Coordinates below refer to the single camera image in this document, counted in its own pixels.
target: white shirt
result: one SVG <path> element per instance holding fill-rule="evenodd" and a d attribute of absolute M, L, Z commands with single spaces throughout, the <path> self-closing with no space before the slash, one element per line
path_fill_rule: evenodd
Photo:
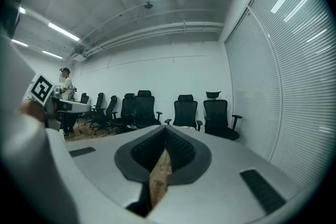
<path fill-rule="evenodd" d="M 72 82 L 70 78 L 66 78 L 63 89 L 66 89 L 65 93 L 62 93 L 62 99 L 69 100 L 69 94 L 71 93 L 71 90 L 73 89 Z"/>

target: horizontal blind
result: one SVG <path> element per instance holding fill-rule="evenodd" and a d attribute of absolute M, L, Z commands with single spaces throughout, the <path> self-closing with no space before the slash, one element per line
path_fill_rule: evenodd
<path fill-rule="evenodd" d="M 335 151 L 336 34 L 325 0 L 252 0 L 279 66 L 283 111 L 271 162 L 301 186 L 321 178 Z"/>
<path fill-rule="evenodd" d="M 247 10 L 225 44 L 233 82 L 234 114 L 241 115 L 238 142 L 268 159 L 280 113 L 280 82 L 270 45 Z"/>

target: black and white square marker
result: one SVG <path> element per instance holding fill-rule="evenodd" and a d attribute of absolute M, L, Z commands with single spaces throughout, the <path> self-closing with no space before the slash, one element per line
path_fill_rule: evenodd
<path fill-rule="evenodd" d="M 53 92 L 53 89 L 54 85 L 45 77 L 39 75 L 30 92 L 35 97 L 36 101 L 44 106 Z"/>

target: chair headrest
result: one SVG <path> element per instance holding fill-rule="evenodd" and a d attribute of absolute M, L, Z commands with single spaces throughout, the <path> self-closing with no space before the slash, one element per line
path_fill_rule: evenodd
<path fill-rule="evenodd" d="M 125 99 L 133 99 L 134 98 L 134 93 L 126 93 L 125 94 Z"/>
<path fill-rule="evenodd" d="M 192 94 L 183 94 L 183 95 L 179 95 L 178 96 L 178 100 L 179 101 L 187 101 L 187 102 L 190 102 L 190 101 L 194 101 L 194 97 Z"/>
<path fill-rule="evenodd" d="M 216 99 L 220 92 L 206 92 L 206 96 L 210 99 Z"/>
<path fill-rule="evenodd" d="M 151 96 L 151 95 L 152 95 L 152 93 L 149 90 L 140 90 L 140 91 L 138 91 L 138 96 L 146 96 L 146 97 L 148 97 L 148 96 Z"/>

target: ceiling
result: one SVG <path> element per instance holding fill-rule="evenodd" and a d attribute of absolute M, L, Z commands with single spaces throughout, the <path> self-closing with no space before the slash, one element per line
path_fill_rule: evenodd
<path fill-rule="evenodd" d="M 147 1 L 154 4 L 152 9 L 143 7 Z M 76 51 L 90 55 L 101 50 L 102 44 L 111 46 L 110 40 L 120 36 L 141 29 L 141 33 L 148 32 L 145 28 L 153 31 L 165 25 L 160 27 L 162 33 L 171 25 L 181 25 L 200 31 L 200 27 L 191 28 L 190 25 L 197 24 L 190 22 L 208 22 L 215 25 L 208 29 L 217 31 L 221 24 L 214 23 L 223 23 L 230 3 L 231 0 L 22 0 L 27 14 L 21 14 L 14 38 L 35 50 L 46 50 L 70 60 L 76 55 L 75 47 Z M 80 40 L 76 42 L 49 28 L 47 22 Z"/>

